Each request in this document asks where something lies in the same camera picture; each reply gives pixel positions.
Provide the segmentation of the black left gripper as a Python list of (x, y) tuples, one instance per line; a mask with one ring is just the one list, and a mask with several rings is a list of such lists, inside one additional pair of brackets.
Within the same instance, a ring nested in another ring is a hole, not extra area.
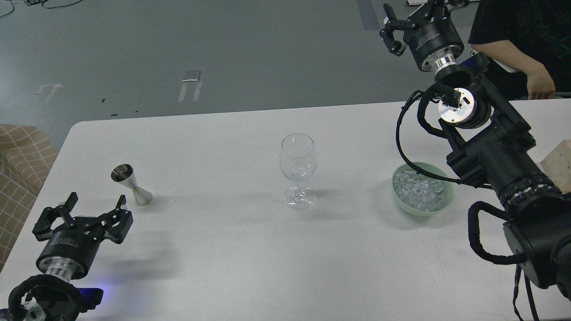
[[(39, 242), (47, 240), (35, 262), (45, 274), (56, 260), (65, 259), (75, 266), (70, 278), (84, 278), (101, 242), (105, 239), (122, 244), (134, 222), (132, 212), (126, 206), (126, 195), (120, 195), (114, 209), (97, 217), (73, 218), (70, 213), (78, 200), (76, 192), (70, 193), (63, 205), (44, 208), (34, 224), (35, 239)], [(63, 224), (52, 228), (57, 218), (61, 218)]]

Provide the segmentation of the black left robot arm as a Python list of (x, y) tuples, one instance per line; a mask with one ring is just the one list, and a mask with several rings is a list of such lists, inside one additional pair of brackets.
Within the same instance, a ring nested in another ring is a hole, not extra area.
[(134, 219), (124, 195), (97, 217), (73, 217), (77, 201), (73, 192), (63, 204), (41, 212), (32, 231), (37, 241), (46, 242), (35, 262), (40, 274), (12, 289), (8, 307), (1, 310), (3, 321), (75, 321), (102, 302), (101, 288), (78, 288), (72, 281), (87, 276), (104, 240), (121, 244)]

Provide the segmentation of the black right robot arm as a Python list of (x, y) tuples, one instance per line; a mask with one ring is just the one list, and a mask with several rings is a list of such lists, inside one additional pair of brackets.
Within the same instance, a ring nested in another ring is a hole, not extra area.
[[(483, 260), (515, 265), (513, 297), (524, 277), (532, 318), (538, 321), (531, 285), (557, 286), (570, 297), (570, 194), (563, 193), (532, 161), (536, 146), (530, 125), (484, 73), (483, 53), (458, 63), (464, 45), (451, 20), (466, 0), (429, 0), (400, 20), (389, 4), (379, 35), (396, 56), (410, 49), (420, 71), (434, 72), (435, 83), (416, 90), (397, 119), (396, 146), (417, 173), (458, 185), (494, 190), (502, 209), (477, 201), (468, 209), (468, 240)], [(401, 147), (401, 124), (418, 102), (417, 120), (428, 134), (451, 146), (447, 165), (457, 178), (415, 165)]]

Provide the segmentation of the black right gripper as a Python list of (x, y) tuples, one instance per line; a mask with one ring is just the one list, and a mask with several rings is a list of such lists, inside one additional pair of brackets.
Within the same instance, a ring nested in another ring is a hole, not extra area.
[[(463, 41), (451, 20), (451, 12), (467, 6), (468, 0), (427, 0), (417, 9), (416, 18), (398, 20), (392, 6), (385, 3), (386, 19), (380, 38), (395, 56), (402, 56), (408, 45), (420, 71), (438, 73), (457, 64), (456, 59), (464, 51)], [(396, 31), (410, 31), (406, 43), (394, 38)]]

